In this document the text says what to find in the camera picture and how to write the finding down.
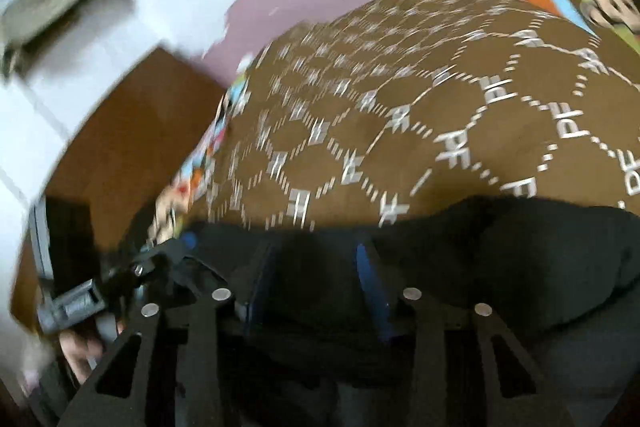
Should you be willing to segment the person's left hand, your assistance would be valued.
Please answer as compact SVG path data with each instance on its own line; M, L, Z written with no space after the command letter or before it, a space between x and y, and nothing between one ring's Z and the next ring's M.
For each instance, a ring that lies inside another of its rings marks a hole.
M124 328L124 323L117 322L116 335L111 340L105 340L93 326L64 329L58 334L58 343L76 388L88 381L106 350L112 347Z

